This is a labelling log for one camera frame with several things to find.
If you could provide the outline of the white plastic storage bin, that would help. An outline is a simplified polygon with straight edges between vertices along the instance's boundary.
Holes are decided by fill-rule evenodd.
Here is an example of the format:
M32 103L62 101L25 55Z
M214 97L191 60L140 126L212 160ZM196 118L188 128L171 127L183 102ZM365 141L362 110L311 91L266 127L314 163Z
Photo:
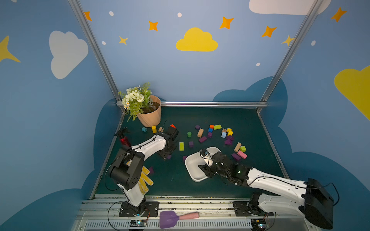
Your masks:
M212 157L218 152L220 150L216 147L203 148L185 159L185 166L193 181L201 182L209 178L201 167L211 167L213 164Z

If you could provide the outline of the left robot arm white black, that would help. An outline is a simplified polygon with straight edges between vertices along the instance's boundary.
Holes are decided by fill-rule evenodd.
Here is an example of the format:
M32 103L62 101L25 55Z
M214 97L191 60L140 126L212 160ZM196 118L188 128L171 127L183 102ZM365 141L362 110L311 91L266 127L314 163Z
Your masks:
M174 141L178 134L176 128L169 127L165 132L158 132L141 144L131 147L124 145L119 149L106 174L123 190L132 207L139 208L145 200L139 187L144 161L155 153L166 159L176 149Z

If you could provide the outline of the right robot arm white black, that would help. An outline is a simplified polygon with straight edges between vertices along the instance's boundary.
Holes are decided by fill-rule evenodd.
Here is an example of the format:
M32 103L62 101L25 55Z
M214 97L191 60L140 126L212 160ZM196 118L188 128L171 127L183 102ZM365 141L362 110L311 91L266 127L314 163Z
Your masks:
M299 211L309 222L320 228L333 228L333 207L336 203L319 181L311 178L306 182L294 181L267 174L256 168L235 164L221 152L211 154L207 149L202 149L198 155L205 161L198 168L207 177L220 175L228 183L257 188L292 199L299 204Z

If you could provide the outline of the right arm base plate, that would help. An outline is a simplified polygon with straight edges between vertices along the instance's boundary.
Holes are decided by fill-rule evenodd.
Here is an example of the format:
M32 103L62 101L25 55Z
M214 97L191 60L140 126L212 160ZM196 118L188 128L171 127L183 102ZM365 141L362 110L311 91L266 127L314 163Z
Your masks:
M237 217L264 217L274 216L273 212L264 212L258 202L251 201L234 201L233 208Z

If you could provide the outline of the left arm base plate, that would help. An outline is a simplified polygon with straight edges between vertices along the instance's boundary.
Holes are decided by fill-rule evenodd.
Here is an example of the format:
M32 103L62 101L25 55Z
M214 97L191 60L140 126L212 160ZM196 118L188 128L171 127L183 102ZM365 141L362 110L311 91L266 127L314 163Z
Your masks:
M134 207L127 201L120 207L119 217L157 217L159 202L142 202L138 207Z

